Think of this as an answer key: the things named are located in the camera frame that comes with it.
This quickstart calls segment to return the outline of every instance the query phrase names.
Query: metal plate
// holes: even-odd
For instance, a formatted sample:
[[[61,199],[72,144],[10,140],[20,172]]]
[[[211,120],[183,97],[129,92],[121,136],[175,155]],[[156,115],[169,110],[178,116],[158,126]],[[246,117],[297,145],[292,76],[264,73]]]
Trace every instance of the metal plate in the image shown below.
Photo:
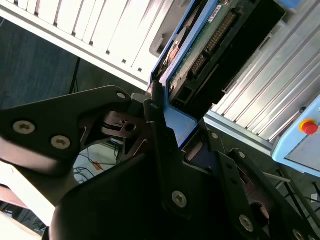
[[[320,171],[320,131],[307,136],[287,158],[298,164]]]

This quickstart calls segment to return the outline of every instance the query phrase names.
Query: black metal bracket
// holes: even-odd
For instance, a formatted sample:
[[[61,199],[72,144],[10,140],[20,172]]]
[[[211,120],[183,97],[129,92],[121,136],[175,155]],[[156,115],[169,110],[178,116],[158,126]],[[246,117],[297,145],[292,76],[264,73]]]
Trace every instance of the black metal bracket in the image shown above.
[[[161,94],[163,88],[156,83],[150,98],[130,97],[122,89],[108,86],[0,111],[0,158],[59,177],[69,172],[81,150],[111,136],[124,138],[122,163],[62,199],[55,214],[57,229],[78,228],[80,223],[73,223],[78,221],[73,209],[81,205],[90,206],[83,211],[91,214],[94,210],[101,223],[106,214],[112,222],[118,218],[110,209],[113,206],[126,209],[129,219],[147,216],[138,217],[141,222],[128,223],[140,230],[149,225],[149,218],[158,225],[166,223],[166,233],[174,230],[175,222],[174,235],[181,239],[196,236],[196,230],[207,239],[211,225],[227,239],[264,240],[268,235],[292,239],[297,232],[305,238],[314,235],[248,157],[237,149],[225,155],[221,138],[203,129],[203,123],[182,155],[174,131],[166,126]],[[127,193],[130,202],[124,200]],[[267,209],[268,231],[255,216],[254,201]],[[110,234],[118,235],[117,221],[112,226]],[[155,226],[149,230],[156,233],[150,233],[151,239],[159,233]]]

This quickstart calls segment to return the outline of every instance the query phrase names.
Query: emergency stop button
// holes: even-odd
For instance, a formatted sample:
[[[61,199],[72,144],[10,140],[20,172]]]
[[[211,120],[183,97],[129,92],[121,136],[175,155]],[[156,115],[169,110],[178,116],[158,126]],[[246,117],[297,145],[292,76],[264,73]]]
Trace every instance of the emergency stop button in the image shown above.
[[[299,129],[307,135],[312,135],[318,131],[318,125],[313,119],[306,119],[300,123]]]

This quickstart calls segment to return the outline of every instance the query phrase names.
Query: circuit board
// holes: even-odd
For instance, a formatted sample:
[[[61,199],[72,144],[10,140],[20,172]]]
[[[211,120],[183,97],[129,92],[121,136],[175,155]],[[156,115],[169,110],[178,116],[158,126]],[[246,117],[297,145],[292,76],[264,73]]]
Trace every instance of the circuit board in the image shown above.
[[[237,15],[232,12],[232,9],[237,6],[238,2],[239,0],[232,0],[228,4],[218,4],[216,6],[208,22],[171,78],[169,83],[171,92],[177,89],[181,79],[187,77],[188,73],[191,72],[194,76],[198,74],[206,61],[205,54],[209,55],[215,51],[217,43],[223,38],[224,33],[235,20]],[[181,104],[187,100],[189,95],[188,92],[183,92],[186,90],[182,89],[181,91],[177,101],[172,102],[172,105],[178,109],[182,107]]]

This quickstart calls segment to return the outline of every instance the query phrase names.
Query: electronic component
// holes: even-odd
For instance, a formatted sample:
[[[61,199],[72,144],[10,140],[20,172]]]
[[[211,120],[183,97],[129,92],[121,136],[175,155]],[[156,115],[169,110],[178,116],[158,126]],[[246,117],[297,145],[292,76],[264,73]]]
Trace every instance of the electronic component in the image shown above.
[[[284,13],[272,0],[218,4],[169,80],[171,105],[200,120]]]

